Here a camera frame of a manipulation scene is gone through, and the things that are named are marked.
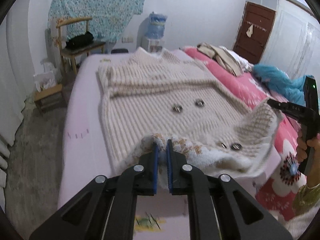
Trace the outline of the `person's right hand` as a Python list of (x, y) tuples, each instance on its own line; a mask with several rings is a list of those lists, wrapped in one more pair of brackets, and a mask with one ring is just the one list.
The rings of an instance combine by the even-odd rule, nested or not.
[(314, 155), (313, 155), (313, 162), (319, 163), (319, 135), (317, 137), (314, 137), (313, 139), (304, 141), (302, 133), (298, 133), (297, 138), (297, 160), (299, 163), (304, 161), (307, 158), (306, 150), (309, 147), (310, 149), (314, 149)]

